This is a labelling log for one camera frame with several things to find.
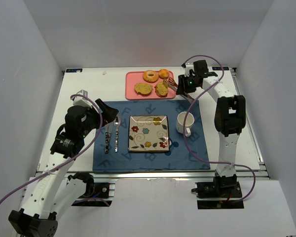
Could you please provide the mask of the metal serving tongs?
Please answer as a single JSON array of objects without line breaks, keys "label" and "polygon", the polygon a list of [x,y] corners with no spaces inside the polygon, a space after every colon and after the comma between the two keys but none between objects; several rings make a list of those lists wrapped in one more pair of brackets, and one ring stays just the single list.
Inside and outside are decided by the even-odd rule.
[{"label": "metal serving tongs", "polygon": [[[175,82],[175,80],[172,77],[169,77],[168,79],[164,79],[163,84],[175,92],[177,92],[178,90],[178,84]],[[183,94],[180,94],[180,96],[191,104],[194,102],[194,98],[192,98],[186,92],[184,92]]]}]

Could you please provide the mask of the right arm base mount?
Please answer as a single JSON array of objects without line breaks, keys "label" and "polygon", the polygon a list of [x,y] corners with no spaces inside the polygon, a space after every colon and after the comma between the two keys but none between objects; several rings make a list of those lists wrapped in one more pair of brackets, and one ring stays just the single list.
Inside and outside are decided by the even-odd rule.
[{"label": "right arm base mount", "polygon": [[199,210],[244,209],[243,201],[238,201],[242,198],[239,182],[234,188],[223,189],[219,192],[213,182],[198,182],[195,183],[195,188],[191,189],[191,192],[196,194]]}]

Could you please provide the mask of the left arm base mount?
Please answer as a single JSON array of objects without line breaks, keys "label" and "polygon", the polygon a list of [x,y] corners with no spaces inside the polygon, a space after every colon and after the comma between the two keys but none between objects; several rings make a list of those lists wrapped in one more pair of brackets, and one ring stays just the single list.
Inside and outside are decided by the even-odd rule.
[{"label": "left arm base mount", "polygon": [[82,180],[85,184],[85,193],[74,201],[72,206],[109,207],[114,197],[115,184],[94,181],[94,177],[87,172],[78,172],[67,177],[67,185],[73,179]]}]

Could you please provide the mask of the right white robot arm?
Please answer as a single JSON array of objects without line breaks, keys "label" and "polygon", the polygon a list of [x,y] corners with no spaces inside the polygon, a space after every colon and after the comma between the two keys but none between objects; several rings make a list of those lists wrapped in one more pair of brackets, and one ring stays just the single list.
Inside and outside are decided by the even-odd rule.
[{"label": "right white robot arm", "polygon": [[230,92],[219,80],[215,72],[210,72],[205,60],[192,65],[182,64],[184,75],[178,76],[177,95],[187,95],[198,87],[208,92],[216,102],[214,126],[219,134],[219,159],[213,179],[217,192],[231,190],[236,186],[235,171],[237,142],[246,125],[245,97]]}]

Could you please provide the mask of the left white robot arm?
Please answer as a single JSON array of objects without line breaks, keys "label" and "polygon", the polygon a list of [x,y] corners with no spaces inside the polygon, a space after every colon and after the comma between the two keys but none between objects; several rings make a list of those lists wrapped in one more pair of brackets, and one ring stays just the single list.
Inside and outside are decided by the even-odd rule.
[{"label": "left white robot arm", "polygon": [[97,195],[94,178],[87,172],[69,177],[69,183],[59,188],[73,162],[89,147],[84,144],[88,134],[112,123],[118,110],[101,99],[95,102],[84,96],[73,98],[73,106],[55,135],[45,171],[20,210],[11,211],[8,220],[15,231],[24,237],[53,237],[61,216],[78,198],[93,199]]}]

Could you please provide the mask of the round bread roll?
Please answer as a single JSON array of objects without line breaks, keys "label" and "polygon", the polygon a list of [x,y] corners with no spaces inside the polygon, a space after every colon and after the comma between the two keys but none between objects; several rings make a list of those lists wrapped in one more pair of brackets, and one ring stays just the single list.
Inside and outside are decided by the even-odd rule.
[{"label": "round bread roll", "polygon": [[161,69],[159,72],[158,72],[158,76],[161,78],[161,79],[167,79],[169,77],[169,71],[167,69]]}]

